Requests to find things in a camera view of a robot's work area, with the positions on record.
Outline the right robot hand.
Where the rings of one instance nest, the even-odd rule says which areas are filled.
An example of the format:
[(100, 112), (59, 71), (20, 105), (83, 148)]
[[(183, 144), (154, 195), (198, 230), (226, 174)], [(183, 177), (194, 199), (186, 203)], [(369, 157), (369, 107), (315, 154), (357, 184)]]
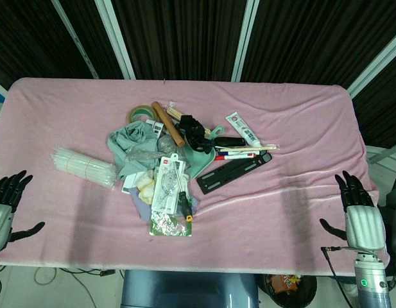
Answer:
[(328, 233), (357, 250), (379, 251), (386, 247), (383, 218), (360, 180), (347, 171), (336, 175), (345, 215), (345, 229), (331, 226), (325, 219), (320, 224)]

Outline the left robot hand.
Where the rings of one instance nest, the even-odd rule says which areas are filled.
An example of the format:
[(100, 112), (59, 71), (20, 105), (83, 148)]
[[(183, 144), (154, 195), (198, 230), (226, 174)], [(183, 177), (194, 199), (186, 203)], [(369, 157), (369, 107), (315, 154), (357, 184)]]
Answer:
[(37, 234), (45, 226), (41, 221), (28, 230), (13, 231), (12, 223), (23, 191), (33, 179), (33, 175), (26, 173), (26, 170), (22, 170), (20, 173), (0, 179), (0, 251), (4, 250), (8, 243)]

